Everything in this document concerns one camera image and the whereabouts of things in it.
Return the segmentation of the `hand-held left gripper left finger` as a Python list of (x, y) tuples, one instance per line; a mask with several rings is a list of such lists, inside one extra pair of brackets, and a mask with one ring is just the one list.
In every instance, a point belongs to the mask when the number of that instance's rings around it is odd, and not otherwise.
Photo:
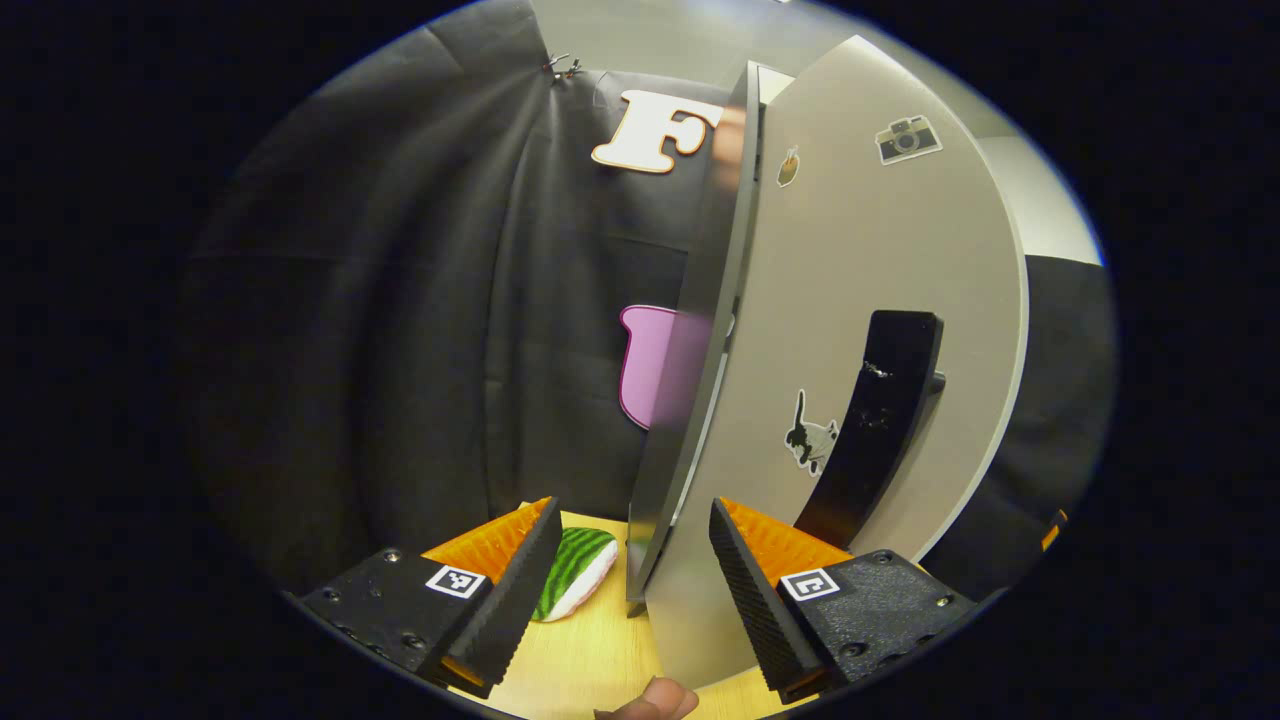
[(385, 547), (298, 597), (306, 612), (422, 682), (488, 698), (561, 543), (559, 502), (525, 503), (438, 547)]

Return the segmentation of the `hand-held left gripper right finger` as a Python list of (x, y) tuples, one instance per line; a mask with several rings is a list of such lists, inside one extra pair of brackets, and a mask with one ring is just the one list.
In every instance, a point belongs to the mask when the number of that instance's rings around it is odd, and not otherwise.
[(972, 624), (979, 605), (890, 550), (850, 555), (719, 497), (708, 536), (767, 687), (860, 691)]

